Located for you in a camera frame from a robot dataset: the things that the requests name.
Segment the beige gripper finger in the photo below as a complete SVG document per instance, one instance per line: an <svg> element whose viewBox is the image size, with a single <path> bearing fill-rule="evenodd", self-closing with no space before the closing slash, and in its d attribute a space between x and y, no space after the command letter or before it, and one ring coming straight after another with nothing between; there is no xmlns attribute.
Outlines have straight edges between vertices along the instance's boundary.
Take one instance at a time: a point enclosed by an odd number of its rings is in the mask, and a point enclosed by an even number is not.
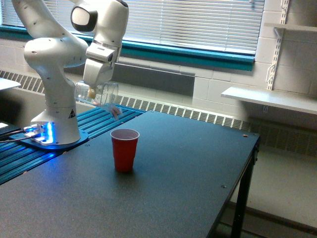
<svg viewBox="0 0 317 238"><path fill-rule="evenodd" d="M95 98L96 97L96 89L89 87L88 89L88 97L89 98Z"/></svg>

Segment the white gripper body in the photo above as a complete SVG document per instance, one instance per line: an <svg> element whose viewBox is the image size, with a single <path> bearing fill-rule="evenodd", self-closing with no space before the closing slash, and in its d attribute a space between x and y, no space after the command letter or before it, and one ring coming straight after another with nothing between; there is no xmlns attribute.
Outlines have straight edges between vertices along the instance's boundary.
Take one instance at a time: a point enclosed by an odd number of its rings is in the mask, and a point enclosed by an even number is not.
<svg viewBox="0 0 317 238"><path fill-rule="evenodd" d="M91 88L109 82L112 79L115 63L121 53L121 47L93 41L86 50L86 62L83 81Z"/></svg>

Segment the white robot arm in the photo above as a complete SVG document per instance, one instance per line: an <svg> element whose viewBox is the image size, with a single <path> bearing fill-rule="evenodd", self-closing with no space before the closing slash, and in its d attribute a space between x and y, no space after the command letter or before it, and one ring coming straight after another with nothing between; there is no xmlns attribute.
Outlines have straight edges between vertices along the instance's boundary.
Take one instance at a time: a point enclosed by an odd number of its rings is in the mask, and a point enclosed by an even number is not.
<svg viewBox="0 0 317 238"><path fill-rule="evenodd" d="M64 70L83 65L83 82L91 90L111 80L127 28L128 4L122 0L74 1L72 26L90 34L90 44L66 30L42 0L14 0L12 4L32 37L25 45L24 58L45 89L46 109L32 119L44 128L35 141L44 146L77 142L75 84Z"/></svg>

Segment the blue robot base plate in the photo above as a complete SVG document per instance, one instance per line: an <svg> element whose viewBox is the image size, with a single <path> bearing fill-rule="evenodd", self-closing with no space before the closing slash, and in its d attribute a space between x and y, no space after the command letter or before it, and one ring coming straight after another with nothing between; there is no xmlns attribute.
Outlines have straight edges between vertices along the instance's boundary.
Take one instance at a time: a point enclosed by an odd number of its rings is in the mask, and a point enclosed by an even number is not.
<svg viewBox="0 0 317 238"><path fill-rule="evenodd" d="M36 142L35 139L19 140L18 143L22 143L23 145L28 145L33 148L42 149L46 151L68 151L88 141L89 139L88 133L81 129L79 130L79 132L80 132L80 139L70 144L43 145L41 143Z"/></svg>

